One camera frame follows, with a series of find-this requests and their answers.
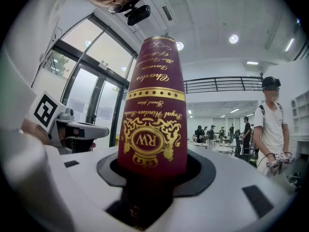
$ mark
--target railing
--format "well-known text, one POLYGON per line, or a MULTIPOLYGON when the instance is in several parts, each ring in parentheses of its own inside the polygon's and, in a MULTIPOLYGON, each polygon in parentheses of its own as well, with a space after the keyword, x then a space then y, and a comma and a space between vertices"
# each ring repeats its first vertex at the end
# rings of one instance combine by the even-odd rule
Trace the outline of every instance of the railing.
POLYGON ((186 94, 219 91, 262 90, 262 78, 248 76, 210 77, 184 81, 186 94))

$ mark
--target gold emblem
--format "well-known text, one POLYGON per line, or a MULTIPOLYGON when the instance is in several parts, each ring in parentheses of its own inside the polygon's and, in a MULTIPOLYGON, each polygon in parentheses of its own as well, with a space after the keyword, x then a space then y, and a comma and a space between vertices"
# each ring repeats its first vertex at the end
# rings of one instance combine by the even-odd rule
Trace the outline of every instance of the gold emblem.
POLYGON ((152 118, 126 118, 123 121, 124 153, 133 149, 133 162, 145 167, 158 165, 157 154, 163 152, 168 160, 173 160, 174 147, 180 146, 179 130, 181 125, 176 120, 164 121, 152 118))

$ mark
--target ceiling light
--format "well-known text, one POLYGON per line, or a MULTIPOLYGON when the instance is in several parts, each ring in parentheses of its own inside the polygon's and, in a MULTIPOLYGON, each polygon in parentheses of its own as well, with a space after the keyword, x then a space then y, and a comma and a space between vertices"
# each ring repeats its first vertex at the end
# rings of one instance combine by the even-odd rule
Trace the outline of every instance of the ceiling light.
POLYGON ((258 65, 259 62, 250 62, 250 61, 248 61, 247 64, 258 65))
POLYGON ((285 49, 286 52, 290 49, 290 47, 291 47, 292 43, 294 42, 294 40, 295 40, 295 39, 291 39, 291 41, 290 41, 288 47, 285 49))
POLYGON ((236 108, 235 110, 231 111, 230 113, 236 112, 238 110, 239 110, 239 108, 236 108))
POLYGON ((238 36, 235 35, 235 34, 231 35, 231 37, 230 37, 230 42, 231 42, 232 44, 235 44, 235 43, 237 43, 237 41, 238 41, 238 36))
POLYGON ((176 45, 177 45, 178 51, 181 51, 183 49, 183 47, 184 47, 184 45, 183 45, 183 43, 181 41, 177 41, 176 45))
POLYGON ((85 45, 86 45, 87 47, 89 47, 90 44, 91 44, 91 41, 85 41, 85 45))

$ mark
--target man in white t-shirt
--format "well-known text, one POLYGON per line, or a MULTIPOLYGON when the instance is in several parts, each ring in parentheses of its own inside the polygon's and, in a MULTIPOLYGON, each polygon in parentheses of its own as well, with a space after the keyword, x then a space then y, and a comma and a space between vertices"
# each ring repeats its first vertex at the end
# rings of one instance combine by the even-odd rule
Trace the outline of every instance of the man in white t-shirt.
POLYGON ((281 105, 275 102, 279 96, 280 85, 279 79, 274 77, 266 77, 262 82, 266 101, 255 111, 253 140, 259 149, 257 169, 288 193, 292 193, 294 187, 284 173, 279 174, 279 165, 274 157, 275 153, 282 151, 288 157, 289 129, 281 105), (275 167, 270 169, 267 163, 275 167))
MULTIPOLYGON (((114 14, 139 0, 90 0, 114 14)), ((29 0, 12 24, 0 49, 0 128, 22 129, 45 145, 42 127, 25 118, 36 94, 31 89, 38 67, 52 45, 66 0, 29 0)))

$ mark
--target white platform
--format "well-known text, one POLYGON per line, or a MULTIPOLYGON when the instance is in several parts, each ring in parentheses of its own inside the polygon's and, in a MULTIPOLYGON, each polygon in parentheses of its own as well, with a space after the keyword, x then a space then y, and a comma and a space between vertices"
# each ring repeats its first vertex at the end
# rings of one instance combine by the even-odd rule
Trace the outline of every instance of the white platform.
MULTIPOLYGON (((245 161, 198 146, 188 147, 214 163, 216 178, 200 195, 174 199, 165 214, 147 231, 230 232, 249 226, 258 216, 241 188, 250 185, 257 185, 275 206, 269 214, 277 212, 276 207, 281 210, 282 204, 288 201, 288 195, 280 187, 245 161)), ((106 184, 96 166, 99 160, 117 152, 117 147, 62 156, 53 147, 46 147, 46 151, 52 175, 72 213, 76 231, 136 231, 104 212, 120 199, 122 189, 106 184), (79 164, 65 168, 63 163, 71 160, 79 164)))

